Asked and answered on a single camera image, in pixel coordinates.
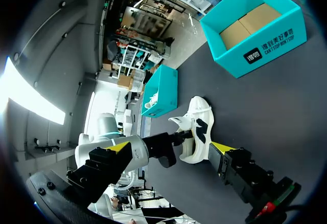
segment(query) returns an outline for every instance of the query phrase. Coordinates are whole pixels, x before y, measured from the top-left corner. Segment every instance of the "white wall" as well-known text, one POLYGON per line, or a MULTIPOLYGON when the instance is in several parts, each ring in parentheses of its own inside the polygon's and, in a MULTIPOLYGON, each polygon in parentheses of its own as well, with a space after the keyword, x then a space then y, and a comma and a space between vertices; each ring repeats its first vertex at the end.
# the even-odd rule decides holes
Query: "white wall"
MULTIPOLYGON (((119 92, 120 98, 118 103, 119 105, 117 108, 118 113, 125 111, 126 104, 124 97, 127 95, 128 90, 125 88, 118 87, 117 84, 114 83, 98 81, 88 122, 87 133, 89 135, 94 135, 97 133, 97 118, 99 114, 114 114, 119 92)), ((117 123, 122 122, 122 119, 122 116, 116 116, 117 123)))

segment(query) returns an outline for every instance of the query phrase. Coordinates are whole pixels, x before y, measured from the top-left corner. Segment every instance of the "white sneaker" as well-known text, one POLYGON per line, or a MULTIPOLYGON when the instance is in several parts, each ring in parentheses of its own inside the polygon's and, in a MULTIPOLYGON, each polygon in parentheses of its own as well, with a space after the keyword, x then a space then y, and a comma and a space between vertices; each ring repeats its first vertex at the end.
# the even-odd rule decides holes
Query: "white sneaker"
POLYGON ((208 159, 211 142, 211 129, 214 124, 214 114, 211 106, 199 96, 191 99, 189 110, 183 117, 170 118, 169 121, 177 123, 179 129, 192 130, 192 139, 183 142, 183 152, 179 158, 189 164, 196 164, 208 159))

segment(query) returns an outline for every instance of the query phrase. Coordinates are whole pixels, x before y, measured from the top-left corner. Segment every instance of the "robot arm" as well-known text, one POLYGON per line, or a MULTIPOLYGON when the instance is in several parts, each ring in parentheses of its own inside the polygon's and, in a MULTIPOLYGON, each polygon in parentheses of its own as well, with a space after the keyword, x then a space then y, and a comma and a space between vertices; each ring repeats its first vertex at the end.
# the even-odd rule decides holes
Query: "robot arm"
MULTIPOLYGON (((108 223, 112 220, 89 211, 109 184, 116 184, 124 170, 131 171, 157 158, 169 168, 176 163, 173 146, 192 138, 191 131, 169 135, 162 133, 141 139, 138 136, 115 139, 115 145, 97 147, 89 152, 85 165, 67 172, 68 182, 54 172, 38 172, 27 180, 28 188, 39 208, 58 223, 108 223)), ((251 159, 243 148, 234 149, 211 143, 209 161, 221 180, 230 184, 245 203, 253 207, 246 223, 283 223, 288 206, 300 190, 285 177, 277 184, 272 171, 265 171, 251 159)))

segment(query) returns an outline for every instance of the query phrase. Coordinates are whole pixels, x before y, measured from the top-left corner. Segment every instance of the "metal rack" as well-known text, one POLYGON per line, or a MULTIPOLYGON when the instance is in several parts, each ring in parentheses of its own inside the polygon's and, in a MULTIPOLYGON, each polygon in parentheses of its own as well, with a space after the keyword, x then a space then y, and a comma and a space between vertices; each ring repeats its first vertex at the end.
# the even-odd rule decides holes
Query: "metal rack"
POLYGON ((122 69, 122 67, 124 67, 124 68, 128 68, 127 76, 129 76, 129 74, 130 74, 130 72, 131 72, 132 69, 140 69, 141 66, 142 66, 142 64, 143 64, 143 62, 144 62, 145 59, 147 58, 148 54, 150 54, 150 52, 147 51, 147 50, 140 49, 140 48, 135 47, 135 46, 132 46, 132 45, 127 45, 127 46, 126 46, 126 51, 125 51, 124 56, 123 56, 123 61, 122 61, 122 63, 118 63, 118 64, 117 64, 117 65, 119 65, 119 71, 118 71, 118 77, 117 77, 117 78, 119 79, 119 76, 120 76, 120 74, 121 74, 121 69, 122 69), (134 55, 133 55, 133 57, 132 57, 132 59, 131 59, 131 61, 130 61, 130 64, 125 64, 124 62, 125 62, 125 59, 126 59, 126 55, 127 55, 127 52, 128 52, 128 48, 135 49, 135 51, 134 51, 134 55), (138 51, 142 51, 142 52, 144 52, 144 56, 143 56, 143 58, 142 58, 142 60, 141 60, 141 62, 140 62, 140 64, 139 64, 139 66, 138 66, 138 67, 134 67, 134 66, 133 66, 133 63, 134 63, 134 61, 135 61, 135 57, 136 57, 138 51))

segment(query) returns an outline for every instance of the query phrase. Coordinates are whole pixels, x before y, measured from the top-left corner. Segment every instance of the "black mat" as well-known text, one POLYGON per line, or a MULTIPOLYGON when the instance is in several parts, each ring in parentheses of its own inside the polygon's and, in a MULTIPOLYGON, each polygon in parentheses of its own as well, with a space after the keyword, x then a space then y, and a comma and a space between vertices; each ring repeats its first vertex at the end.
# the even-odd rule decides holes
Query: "black mat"
MULTIPOLYGON (((151 134, 175 132, 169 117, 182 116, 194 95, 212 105, 212 140, 245 147, 275 179, 302 185, 294 204, 303 204, 322 174, 327 151, 327 50, 309 12, 308 41, 267 65, 235 79, 216 64, 204 44, 178 69, 178 108, 153 119, 151 134)), ((176 148, 180 155, 181 148, 176 148)), ((178 161, 164 169, 149 164, 149 180, 180 211, 206 223, 243 223, 250 211, 207 163, 178 161)))

